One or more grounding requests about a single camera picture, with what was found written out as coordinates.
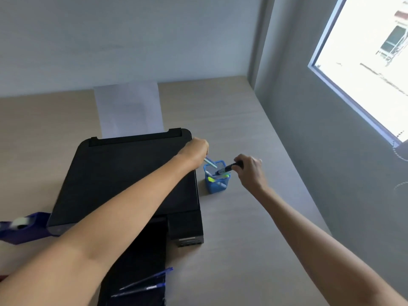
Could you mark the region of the white paper sheet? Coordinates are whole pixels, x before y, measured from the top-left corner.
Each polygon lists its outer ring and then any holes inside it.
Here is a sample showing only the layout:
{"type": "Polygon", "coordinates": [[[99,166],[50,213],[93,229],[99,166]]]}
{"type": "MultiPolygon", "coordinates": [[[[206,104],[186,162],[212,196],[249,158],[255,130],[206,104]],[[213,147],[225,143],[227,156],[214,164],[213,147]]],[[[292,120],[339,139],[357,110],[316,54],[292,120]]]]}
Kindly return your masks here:
{"type": "Polygon", "coordinates": [[[157,82],[134,81],[93,90],[102,138],[164,132],[157,82]]]}

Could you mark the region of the window with grey frame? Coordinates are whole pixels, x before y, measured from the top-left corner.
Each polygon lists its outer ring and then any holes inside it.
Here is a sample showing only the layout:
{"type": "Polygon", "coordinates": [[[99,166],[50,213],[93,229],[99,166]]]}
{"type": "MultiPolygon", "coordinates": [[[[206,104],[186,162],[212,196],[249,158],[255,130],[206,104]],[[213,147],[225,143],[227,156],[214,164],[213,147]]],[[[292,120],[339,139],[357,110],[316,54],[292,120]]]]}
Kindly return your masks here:
{"type": "Polygon", "coordinates": [[[408,142],[408,0],[337,0],[308,67],[393,148],[408,142]]]}

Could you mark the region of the person's right forearm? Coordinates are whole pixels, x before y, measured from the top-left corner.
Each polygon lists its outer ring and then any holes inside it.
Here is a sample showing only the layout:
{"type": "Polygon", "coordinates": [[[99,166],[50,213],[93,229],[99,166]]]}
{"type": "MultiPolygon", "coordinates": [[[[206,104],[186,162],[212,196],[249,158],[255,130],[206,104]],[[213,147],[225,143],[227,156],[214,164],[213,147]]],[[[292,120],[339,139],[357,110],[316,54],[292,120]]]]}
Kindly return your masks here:
{"type": "Polygon", "coordinates": [[[408,306],[372,268],[268,186],[251,194],[265,208],[330,306],[408,306]]]}

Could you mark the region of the person's right hand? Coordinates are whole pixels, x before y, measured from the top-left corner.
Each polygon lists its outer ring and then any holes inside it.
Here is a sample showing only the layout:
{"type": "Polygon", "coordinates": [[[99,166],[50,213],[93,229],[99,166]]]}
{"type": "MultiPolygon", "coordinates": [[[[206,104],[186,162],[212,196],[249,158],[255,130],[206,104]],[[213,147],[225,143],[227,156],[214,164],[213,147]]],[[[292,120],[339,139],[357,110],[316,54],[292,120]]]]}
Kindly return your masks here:
{"type": "Polygon", "coordinates": [[[234,161],[243,161],[244,168],[242,172],[236,172],[242,186],[253,196],[270,190],[268,181],[262,169],[262,161],[252,156],[239,154],[234,161]]]}

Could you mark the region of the person's left hand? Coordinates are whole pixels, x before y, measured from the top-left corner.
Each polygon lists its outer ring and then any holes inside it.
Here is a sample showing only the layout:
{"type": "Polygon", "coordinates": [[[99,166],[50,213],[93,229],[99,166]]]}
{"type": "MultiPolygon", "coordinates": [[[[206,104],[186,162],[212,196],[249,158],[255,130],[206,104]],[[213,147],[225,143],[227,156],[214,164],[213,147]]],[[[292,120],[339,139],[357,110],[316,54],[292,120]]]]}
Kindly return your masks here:
{"type": "Polygon", "coordinates": [[[194,138],[191,139],[186,145],[178,152],[178,154],[189,170],[195,170],[201,166],[194,161],[194,138]]]}

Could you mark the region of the person's left forearm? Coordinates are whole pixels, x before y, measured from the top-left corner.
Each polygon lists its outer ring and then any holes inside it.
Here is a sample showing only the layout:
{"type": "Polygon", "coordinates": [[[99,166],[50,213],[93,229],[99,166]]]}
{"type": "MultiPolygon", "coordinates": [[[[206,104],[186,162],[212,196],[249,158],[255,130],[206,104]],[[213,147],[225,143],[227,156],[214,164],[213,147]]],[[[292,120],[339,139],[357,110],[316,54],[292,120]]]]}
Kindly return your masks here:
{"type": "Polygon", "coordinates": [[[166,196],[201,163],[178,154],[100,206],[0,283],[0,306],[87,306],[166,196]]]}

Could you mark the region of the blue tape dispenser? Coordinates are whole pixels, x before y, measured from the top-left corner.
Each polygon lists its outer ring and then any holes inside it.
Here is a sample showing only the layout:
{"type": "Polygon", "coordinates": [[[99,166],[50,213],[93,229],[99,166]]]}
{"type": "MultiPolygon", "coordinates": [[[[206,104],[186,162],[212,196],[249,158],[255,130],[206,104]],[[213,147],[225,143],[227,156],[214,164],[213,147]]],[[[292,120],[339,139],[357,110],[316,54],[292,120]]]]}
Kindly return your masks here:
{"type": "Polygon", "coordinates": [[[12,245],[19,245],[51,237],[53,235],[47,229],[50,216],[51,214],[48,212],[36,212],[28,215],[26,217],[30,217],[30,225],[19,231],[9,229],[9,225],[12,221],[0,221],[0,241],[12,245]]]}

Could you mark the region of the black marker with green band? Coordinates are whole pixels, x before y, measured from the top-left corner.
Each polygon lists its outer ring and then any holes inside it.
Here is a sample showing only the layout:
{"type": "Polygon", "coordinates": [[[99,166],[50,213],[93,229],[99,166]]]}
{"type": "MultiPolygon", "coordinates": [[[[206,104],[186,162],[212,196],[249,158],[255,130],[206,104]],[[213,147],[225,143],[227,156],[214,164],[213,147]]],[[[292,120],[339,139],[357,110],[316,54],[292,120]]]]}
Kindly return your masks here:
{"type": "Polygon", "coordinates": [[[237,161],[237,162],[235,162],[235,163],[232,163],[232,164],[230,164],[230,165],[228,165],[228,166],[225,166],[225,167],[223,167],[222,169],[218,170],[216,173],[213,174],[213,176],[223,176],[223,175],[226,175],[228,172],[232,171],[232,167],[233,167],[233,166],[238,166],[238,167],[240,167],[241,169],[244,168],[243,161],[242,161],[242,160],[239,160],[239,161],[237,161]]]}

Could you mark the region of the blue ballpoint pen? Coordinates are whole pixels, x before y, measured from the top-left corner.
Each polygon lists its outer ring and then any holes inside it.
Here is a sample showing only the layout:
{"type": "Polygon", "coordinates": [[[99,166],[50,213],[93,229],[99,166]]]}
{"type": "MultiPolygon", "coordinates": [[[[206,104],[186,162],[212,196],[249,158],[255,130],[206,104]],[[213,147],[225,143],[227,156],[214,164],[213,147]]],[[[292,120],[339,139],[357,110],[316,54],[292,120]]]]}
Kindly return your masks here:
{"type": "Polygon", "coordinates": [[[157,283],[154,285],[138,287],[138,288],[123,288],[123,289],[120,289],[118,293],[111,295],[110,298],[121,298],[125,296],[134,295],[137,293],[144,293],[147,291],[156,290],[156,289],[165,288],[165,287],[166,287],[166,283],[161,282],[161,283],[157,283]]]}
{"type": "Polygon", "coordinates": [[[173,271],[173,269],[174,269],[173,267],[166,268],[165,270],[163,270],[163,271],[161,271],[159,273],[153,274],[151,276],[148,276],[148,277],[143,278],[141,280],[138,280],[136,282],[130,283],[130,284],[120,288],[119,290],[122,291],[122,290],[125,290],[125,289],[128,289],[128,288],[132,288],[132,287],[134,287],[134,286],[136,286],[136,285],[138,285],[140,283],[144,283],[144,282],[146,282],[146,281],[148,281],[150,279],[164,277],[167,273],[173,271]]]}

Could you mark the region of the black printer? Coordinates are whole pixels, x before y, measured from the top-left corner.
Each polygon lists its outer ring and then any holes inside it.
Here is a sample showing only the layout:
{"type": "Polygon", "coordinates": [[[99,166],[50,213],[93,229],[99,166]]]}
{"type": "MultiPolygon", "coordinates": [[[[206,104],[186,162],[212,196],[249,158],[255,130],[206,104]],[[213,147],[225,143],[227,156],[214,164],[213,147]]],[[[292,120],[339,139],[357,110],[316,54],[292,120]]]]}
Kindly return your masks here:
{"type": "MultiPolygon", "coordinates": [[[[47,229],[60,236],[146,175],[152,173],[192,138],[184,128],[163,133],[98,139],[79,144],[47,229]]],[[[103,279],[97,306],[166,306],[165,289],[110,298],[119,289],[165,269],[168,239],[177,247],[204,242],[196,172],[187,174],[166,197],[140,235],[103,279]]],[[[150,279],[133,288],[166,282],[150,279]]]]}

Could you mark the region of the blue mesh pen holder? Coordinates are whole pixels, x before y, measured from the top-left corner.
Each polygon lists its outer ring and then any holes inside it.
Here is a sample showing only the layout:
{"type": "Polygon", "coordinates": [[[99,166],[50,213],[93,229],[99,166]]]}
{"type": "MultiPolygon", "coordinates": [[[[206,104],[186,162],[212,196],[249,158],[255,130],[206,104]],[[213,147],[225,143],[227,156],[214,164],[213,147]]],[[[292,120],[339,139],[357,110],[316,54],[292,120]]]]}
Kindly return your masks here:
{"type": "MultiPolygon", "coordinates": [[[[217,169],[206,164],[203,166],[203,170],[207,170],[210,174],[213,175],[218,170],[226,166],[226,163],[223,160],[215,161],[215,163],[217,165],[217,169]]],[[[226,175],[223,175],[223,176],[213,176],[213,178],[217,179],[217,182],[222,182],[228,186],[229,180],[231,178],[231,173],[228,172],[226,175]]],[[[217,185],[217,182],[215,183],[208,182],[206,174],[204,174],[204,182],[205,182],[205,186],[209,194],[219,193],[227,189],[227,188],[226,189],[219,188],[217,185]]]]}

